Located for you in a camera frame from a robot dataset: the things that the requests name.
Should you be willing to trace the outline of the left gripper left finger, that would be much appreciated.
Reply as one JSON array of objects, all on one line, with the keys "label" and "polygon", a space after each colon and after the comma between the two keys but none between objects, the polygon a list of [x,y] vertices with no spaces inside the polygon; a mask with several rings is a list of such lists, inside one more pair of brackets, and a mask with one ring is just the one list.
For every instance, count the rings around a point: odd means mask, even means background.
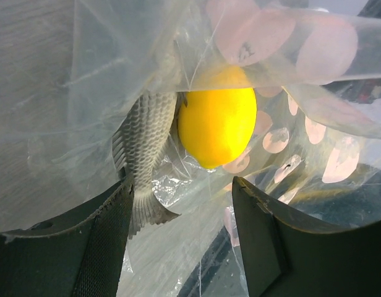
[{"label": "left gripper left finger", "polygon": [[27,230],[0,232],[0,296],[116,296],[134,179]]}]

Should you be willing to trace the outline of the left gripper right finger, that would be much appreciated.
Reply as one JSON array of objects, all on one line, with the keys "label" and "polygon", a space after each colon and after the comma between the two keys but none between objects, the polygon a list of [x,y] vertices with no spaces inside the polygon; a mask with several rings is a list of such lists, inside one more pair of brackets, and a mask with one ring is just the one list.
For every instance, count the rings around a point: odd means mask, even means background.
[{"label": "left gripper right finger", "polygon": [[238,176],[232,196],[250,296],[381,296],[381,220],[343,228]]}]

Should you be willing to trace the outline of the yellow fake fruit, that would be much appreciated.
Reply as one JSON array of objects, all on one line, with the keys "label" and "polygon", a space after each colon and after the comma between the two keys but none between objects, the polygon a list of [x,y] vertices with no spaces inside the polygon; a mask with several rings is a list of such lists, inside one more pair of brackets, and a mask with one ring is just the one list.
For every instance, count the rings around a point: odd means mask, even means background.
[{"label": "yellow fake fruit", "polygon": [[257,99],[239,66],[229,66],[209,81],[232,88],[185,93],[178,133],[200,166],[214,169],[234,161],[246,149],[257,119]]}]

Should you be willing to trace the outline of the clear zip top bag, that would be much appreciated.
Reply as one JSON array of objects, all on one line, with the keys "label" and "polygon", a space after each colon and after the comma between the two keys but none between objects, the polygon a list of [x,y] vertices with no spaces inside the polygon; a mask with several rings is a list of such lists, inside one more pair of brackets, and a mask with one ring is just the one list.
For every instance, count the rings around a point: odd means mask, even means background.
[{"label": "clear zip top bag", "polygon": [[257,97],[240,158],[205,169],[173,122],[153,170],[177,219],[127,237],[116,296],[250,296],[242,177],[343,228],[381,220],[381,1],[0,1],[0,232],[27,230],[131,172],[112,138],[142,90]]}]

